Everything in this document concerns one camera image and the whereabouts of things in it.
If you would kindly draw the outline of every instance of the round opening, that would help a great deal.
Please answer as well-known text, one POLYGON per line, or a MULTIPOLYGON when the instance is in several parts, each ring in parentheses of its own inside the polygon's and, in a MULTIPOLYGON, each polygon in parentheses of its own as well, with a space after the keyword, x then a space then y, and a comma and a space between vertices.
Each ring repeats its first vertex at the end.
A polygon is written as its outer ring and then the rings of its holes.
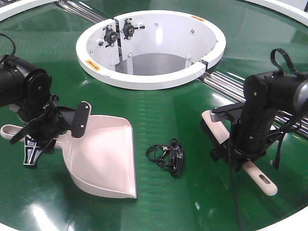
POLYGON ((171 11, 119 15, 87 29, 76 50, 81 66, 102 82, 136 90, 192 81, 222 57, 226 40, 200 17, 171 11))

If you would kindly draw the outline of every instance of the mounting screw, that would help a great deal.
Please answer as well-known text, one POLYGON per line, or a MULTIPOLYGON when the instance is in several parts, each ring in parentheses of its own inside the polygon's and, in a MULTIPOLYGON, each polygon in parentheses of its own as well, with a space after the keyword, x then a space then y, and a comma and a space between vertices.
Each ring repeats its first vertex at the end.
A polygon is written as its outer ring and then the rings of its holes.
POLYGON ((110 36, 110 40, 111 40, 112 42, 115 42, 115 41, 116 41, 116 35, 111 35, 111 36, 110 36))

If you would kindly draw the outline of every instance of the orange label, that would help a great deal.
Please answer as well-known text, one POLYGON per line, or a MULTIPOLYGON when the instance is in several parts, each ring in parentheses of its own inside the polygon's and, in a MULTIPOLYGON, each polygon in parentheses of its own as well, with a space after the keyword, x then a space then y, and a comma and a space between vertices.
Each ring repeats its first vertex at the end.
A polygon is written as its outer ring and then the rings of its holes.
POLYGON ((94 71, 99 71, 101 68, 95 63, 93 62, 92 60, 88 59, 86 60, 86 63, 92 67, 94 69, 94 71))
POLYGON ((194 16, 194 15, 192 16, 192 18, 197 19, 197 20, 199 20, 199 21, 201 21, 201 22, 206 21, 205 19, 200 18, 200 17, 197 17, 197 16, 194 16))

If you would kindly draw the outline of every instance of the coiled black cable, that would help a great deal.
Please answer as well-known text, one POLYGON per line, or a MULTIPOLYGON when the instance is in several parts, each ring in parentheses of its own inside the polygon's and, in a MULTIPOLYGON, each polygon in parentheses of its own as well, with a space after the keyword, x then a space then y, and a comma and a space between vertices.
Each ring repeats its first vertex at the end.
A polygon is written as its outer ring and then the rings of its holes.
POLYGON ((184 164, 184 152, 180 142, 176 138, 171 139, 170 145, 152 145, 146 150, 146 157, 149 161, 156 163, 160 168, 169 171, 172 176, 178 176, 182 171, 184 164), (157 157, 159 151, 163 151, 163 154, 157 157))

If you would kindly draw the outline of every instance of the bolt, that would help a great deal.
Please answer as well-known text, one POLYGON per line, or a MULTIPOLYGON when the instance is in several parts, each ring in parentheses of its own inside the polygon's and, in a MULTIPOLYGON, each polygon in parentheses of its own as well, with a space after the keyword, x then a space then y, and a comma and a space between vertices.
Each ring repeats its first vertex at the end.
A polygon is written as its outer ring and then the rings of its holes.
POLYGON ((115 42, 115 41, 116 41, 116 35, 111 35, 111 36, 110 36, 110 40, 111 40, 112 42, 115 42))
POLYGON ((129 35, 132 35, 134 32, 135 32, 135 30, 134 30, 134 28, 132 28, 132 27, 128 28, 128 30, 127 30, 127 33, 128 33, 129 35))

